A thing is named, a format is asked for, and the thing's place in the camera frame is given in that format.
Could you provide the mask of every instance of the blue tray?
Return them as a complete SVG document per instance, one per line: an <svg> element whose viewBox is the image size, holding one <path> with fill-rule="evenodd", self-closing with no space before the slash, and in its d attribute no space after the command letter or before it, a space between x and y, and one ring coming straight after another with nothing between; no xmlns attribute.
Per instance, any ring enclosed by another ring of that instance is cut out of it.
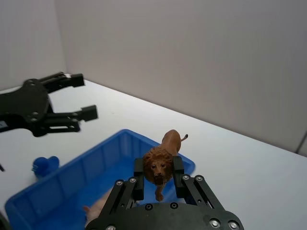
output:
<svg viewBox="0 0 307 230"><path fill-rule="evenodd" d="M51 175L12 196L5 204L14 230L81 230L84 205L91 206L118 179L133 176L134 159L158 143L122 130L59 168ZM195 164L182 156L185 173ZM145 180L144 203L156 202L155 186ZM167 183L164 202L176 201L174 182Z"/></svg>

